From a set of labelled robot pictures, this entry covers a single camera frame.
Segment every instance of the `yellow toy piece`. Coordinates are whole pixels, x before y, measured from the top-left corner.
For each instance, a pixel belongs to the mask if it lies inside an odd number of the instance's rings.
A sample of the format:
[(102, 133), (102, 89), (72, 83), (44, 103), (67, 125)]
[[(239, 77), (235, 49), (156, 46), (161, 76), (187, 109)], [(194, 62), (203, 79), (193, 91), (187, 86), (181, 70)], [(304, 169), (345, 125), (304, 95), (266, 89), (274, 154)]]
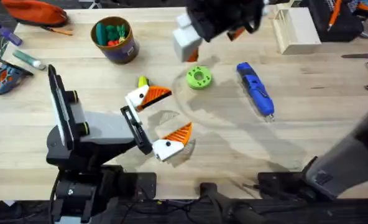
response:
[(138, 83), (138, 88), (140, 88), (140, 87), (142, 87), (144, 85), (149, 85), (148, 78), (145, 77), (145, 76), (140, 76), (139, 83)]

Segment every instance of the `orange pouch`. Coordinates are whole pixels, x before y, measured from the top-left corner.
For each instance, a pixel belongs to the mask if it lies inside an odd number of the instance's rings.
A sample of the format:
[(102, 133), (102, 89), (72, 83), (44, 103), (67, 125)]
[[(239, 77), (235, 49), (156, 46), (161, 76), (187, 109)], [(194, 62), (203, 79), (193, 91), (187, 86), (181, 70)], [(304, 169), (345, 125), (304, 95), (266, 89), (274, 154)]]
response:
[(22, 24), (61, 27), (68, 22), (67, 13), (51, 4), (36, 0), (2, 0), (8, 13)]

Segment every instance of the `green ring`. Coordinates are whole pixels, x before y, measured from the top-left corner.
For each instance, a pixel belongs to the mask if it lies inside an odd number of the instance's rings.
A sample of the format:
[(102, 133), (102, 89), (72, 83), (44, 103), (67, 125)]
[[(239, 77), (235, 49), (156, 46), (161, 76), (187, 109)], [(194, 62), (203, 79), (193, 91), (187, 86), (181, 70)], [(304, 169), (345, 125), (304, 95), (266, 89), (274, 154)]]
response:
[(211, 79), (211, 73), (204, 66), (194, 66), (186, 72), (186, 82), (195, 90), (202, 90), (208, 87), (211, 83)]

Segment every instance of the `marker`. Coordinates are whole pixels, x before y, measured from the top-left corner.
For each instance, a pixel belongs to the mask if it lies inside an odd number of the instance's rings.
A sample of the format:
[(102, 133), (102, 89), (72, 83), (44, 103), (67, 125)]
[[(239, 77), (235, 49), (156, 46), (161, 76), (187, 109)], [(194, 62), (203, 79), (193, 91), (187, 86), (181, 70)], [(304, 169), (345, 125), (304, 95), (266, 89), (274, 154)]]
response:
[(2, 25), (0, 25), (0, 34), (16, 46), (20, 46), (22, 44), (22, 40), (18, 36)]
[(29, 65), (33, 66), (34, 68), (37, 68), (39, 70), (44, 70), (46, 68), (46, 65), (42, 64), (40, 60), (37, 60), (36, 58), (33, 58), (20, 50), (15, 50), (12, 54), (17, 58), (23, 60), (24, 62), (28, 63)]

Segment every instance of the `green toy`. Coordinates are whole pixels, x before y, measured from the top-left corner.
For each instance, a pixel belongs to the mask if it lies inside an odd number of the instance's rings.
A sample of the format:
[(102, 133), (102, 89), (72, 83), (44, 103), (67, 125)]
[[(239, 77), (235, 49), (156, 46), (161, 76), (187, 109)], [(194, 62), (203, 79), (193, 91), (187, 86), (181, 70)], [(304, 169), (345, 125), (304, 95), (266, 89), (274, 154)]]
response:
[(96, 25), (96, 38), (98, 45), (107, 45), (107, 29), (105, 28), (104, 24), (100, 22)]
[(125, 31), (125, 27), (124, 27), (124, 24), (121, 25), (121, 26), (116, 26), (116, 30), (117, 30), (117, 33), (119, 34), (119, 38), (125, 38), (126, 37), (126, 31)]
[(115, 31), (116, 31), (116, 29), (115, 29), (115, 27), (114, 27), (113, 25), (108, 25), (108, 26), (107, 26), (107, 31), (108, 31), (108, 32), (115, 32)]
[(202, 90), (210, 85), (211, 73), (206, 67), (194, 66), (186, 73), (186, 82), (195, 90)]
[(108, 32), (108, 40), (118, 40), (119, 36), (117, 32)]

